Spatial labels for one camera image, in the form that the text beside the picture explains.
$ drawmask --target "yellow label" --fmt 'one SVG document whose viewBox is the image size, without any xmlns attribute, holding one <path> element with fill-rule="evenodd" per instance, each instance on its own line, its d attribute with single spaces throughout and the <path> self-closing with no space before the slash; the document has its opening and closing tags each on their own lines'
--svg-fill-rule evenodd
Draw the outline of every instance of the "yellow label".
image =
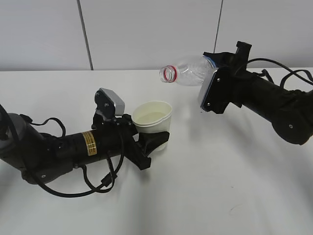
<svg viewBox="0 0 313 235">
<path fill-rule="evenodd" d="M 91 131 L 83 132 L 83 137 L 86 142 L 88 156 L 96 155 L 97 154 L 97 146 L 96 141 L 94 141 L 93 134 Z"/>
</svg>

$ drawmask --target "table surface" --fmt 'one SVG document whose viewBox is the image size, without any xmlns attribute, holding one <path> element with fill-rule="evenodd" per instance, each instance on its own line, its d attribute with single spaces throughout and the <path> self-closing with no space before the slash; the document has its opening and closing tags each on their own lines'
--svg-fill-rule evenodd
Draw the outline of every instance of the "table surface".
<svg viewBox="0 0 313 235">
<path fill-rule="evenodd" d="M 276 83 L 287 74 L 268 71 Z M 313 234 L 313 140 L 286 143 L 245 107 L 201 113 L 199 87 L 161 83 L 156 70 L 0 72 L 0 102 L 8 112 L 37 123 L 58 117 L 68 134 L 90 129 L 100 87 L 114 90 L 129 114 L 147 101 L 170 103 L 167 148 L 152 154 L 145 171 L 126 160 L 109 194 L 75 199 L 29 185 L 1 162 L 0 234 Z M 311 89 L 295 77 L 286 88 Z M 61 132 L 53 122 L 37 129 Z M 97 162 L 89 177 L 97 184 L 107 171 L 106 161 Z M 87 190 L 80 169 L 48 185 Z"/>
</svg>

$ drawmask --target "paper cup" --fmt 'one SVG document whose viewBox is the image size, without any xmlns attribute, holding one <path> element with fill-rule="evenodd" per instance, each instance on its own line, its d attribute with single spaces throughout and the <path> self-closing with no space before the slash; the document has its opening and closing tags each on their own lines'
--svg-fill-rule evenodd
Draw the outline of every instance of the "paper cup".
<svg viewBox="0 0 313 235">
<path fill-rule="evenodd" d="M 150 101 L 140 105 L 133 113 L 133 122 L 138 132 L 158 133 L 170 130 L 172 106 L 163 101 Z M 163 150 L 167 142 L 155 149 Z"/>
</svg>

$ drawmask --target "wire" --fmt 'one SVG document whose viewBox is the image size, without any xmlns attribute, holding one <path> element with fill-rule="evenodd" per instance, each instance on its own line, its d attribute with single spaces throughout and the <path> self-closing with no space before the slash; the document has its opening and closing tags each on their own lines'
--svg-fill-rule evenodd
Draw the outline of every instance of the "wire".
<svg viewBox="0 0 313 235">
<path fill-rule="evenodd" d="M 22 148 L 21 148 L 21 142 L 19 139 L 19 136 L 17 134 L 16 128 L 13 124 L 13 121 L 11 120 L 9 114 L 6 112 L 6 110 L 3 108 L 3 106 L 0 104 L 0 114 L 2 115 L 3 120 L 7 123 L 11 134 L 12 134 L 12 138 L 13 141 L 18 149 L 18 151 L 20 152 L 22 161 L 24 163 L 24 166 L 26 168 L 26 170 L 29 172 L 29 174 L 31 175 L 31 177 L 34 179 L 34 181 L 45 191 L 47 191 L 48 193 L 51 193 L 55 196 L 58 197 L 65 197 L 65 198 L 74 198 L 74 197 L 83 197 L 83 196 L 87 196 L 90 195 L 92 193 L 94 193 L 94 190 L 90 190 L 90 191 L 86 191 L 86 192 L 81 192 L 81 193 L 61 193 L 61 192 L 57 192 L 51 188 L 49 188 L 48 186 L 46 186 L 43 182 L 41 182 L 41 180 L 37 177 L 37 175 L 35 174 L 35 172 L 31 169 L 31 167 L 29 166 L 28 162 L 25 159 L 25 156 L 23 154 Z"/>
<path fill-rule="evenodd" d="M 48 123 L 48 121 L 50 120 L 53 120 L 55 122 L 57 122 L 59 124 L 59 126 L 61 127 L 62 129 L 62 137 L 65 137 L 65 135 L 67 134 L 67 130 L 65 128 L 65 126 L 63 125 L 63 123 L 61 122 L 61 120 L 59 120 L 58 118 L 55 118 L 55 117 L 51 117 L 51 118 L 48 118 L 46 121 L 44 121 L 43 123 L 41 124 L 37 124 L 37 123 L 33 123 L 33 119 L 31 119 L 29 116 L 27 115 L 24 115 L 24 114 L 20 114 L 20 116 L 26 121 L 28 122 L 29 124 L 31 125 L 34 125 L 34 126 L 44 126 Z"/>
<path fill-rule="evenodd" d="M 309 77 L 309 79 L 310 79 L 310 81 L 309 81 L 309 80 L 307 80 L 306 78 L 304 78 L 304 77 L 298 75 L 295 71 L 291 70 L 291 69 L 288 68 L 286 65 L 283 65 L 283 64 L 281 64 L 281 63 L 279 63 L 279 62 L 277 62 L 277 61 L 275 61 L 275 60 L 266 59 L 266 58 L 256 58 L 256 59 L 252 59 L 252 60 L 247 61 L 246 63 L 242 64 L 242 65 L 235 71 L 234 75 L 236 75 L 236 74 L 239 72 L 240 69 L 242 69 L 243 67 L 247 66 L 247 64 L 249 64 L 249 63 L 251 63 L 251 62 L 254 62 L 254 61 L 267 61 L 267 62 L 271 62 L 271 63 L 273 63 L 273 64 L 276 64 L 276 65 L 278 65 L 278 66 L 280 66 L 280 67 L 286 69 L 287 71 L 289 71 L 289 72 L 290 72 L 290 75 L 289 75 L 289 76 L 295 75 L 295 76 L 297 76 L 298 78 L 300 78 L 302 81 L 304 81 L 304 82 L 306 82 L 306 83 L 308 83 L 308 84 L 310 84 L 310 85 L 313 85 L 313 79 L 312 79 L 312 77 Z"/>
<path fill-rule="evenodd" d="M 260 76 L 260 77 L 266 77 L 268 79 L 269 82 L 274 83 L 272 77 L 270 76 L 270 74 L 268 73 L 268 71 L 266 69 L 262 70 L 262 73 L 257 73 L 254 72 L 254 74 Z"/>
<path fill-rule="evenodd" d="M 312 81 L 313 77 L 311 75 L 311 73 L 308 70 L 295 70 L 294 72 L 305 72 L 305 74 L 307 75 L 307 77 Z M 292 73 L 287 74 L 286 76 L 284 76 L 282 78 L 282 80 L 280 81 L 280 87 L 284 88 L 285 86 L 285 82 L 287 81 L 288 78 L 290 78 L 292 76 Z"/>
<path fill-rule="evenodd" d="M 88 179 L 88 176 L 87 176 L 87 167 L 86 165 L 79 165 L 78 167 L 82 168 L 83 170 L 83 175 L 84 175 L 84 181 L 85 183 L 88 185 L 88 187 L 91 189 L 91 190 L 94 190 L 98 193 L 107 193 L 109 191 L 111 191 L 111 189 L 113 188 L 114 186 L 114 182 L 115 182 L 115 179 L 117 177 L 117 173 L 118 171 L 120 170 L 122 164 L 123 164 L 123 160 L 124 160 L 124 140 L 123 140 L 123 135 L 121 134 L 120 130 L 117 129 L 118 131 L 118 134 L 119 134 L 119 137 L 120 137 L 120 140 L 121 140 L 121 156 L 120 156 L 120 159 L 119 159 L 119 162 L 118 162 L 118 165 L 116 167 L 116 169 L 114 170 L 113 169 L 113 165 L 112 165 L 112 161 L 110 158 L 107 158 L 107 161 L 108 161 L 108 165 L 109 165 L 109 169 L 110 169 L 110 172 L 109 174 L 107 174 L 103 180 L 101 180 L 102 182 L 102 185 L 104 186 L 108 186 L 110 183 L 112 183 L 111 187 L 110 188 L 107 188 L 107 189 L 99 189 L 99 188 L 95 188 L 94 185 L 90 182 L 90 180 Z"/>
</svg>

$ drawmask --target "clear plastic bottle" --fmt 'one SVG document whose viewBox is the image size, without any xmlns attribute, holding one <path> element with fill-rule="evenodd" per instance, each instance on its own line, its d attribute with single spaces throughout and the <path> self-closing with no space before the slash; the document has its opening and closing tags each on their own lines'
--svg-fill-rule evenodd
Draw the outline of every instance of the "clear plastic bottle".
<svg viewBox="0 0 313 235">
<path fill-rule="evenodd" d="M 162 82 L 201 86 L 215 67 L 215 63 L 208 57 L 190 56 L 181 62 L 161 68 L 159 74 Z"/>
</svg>

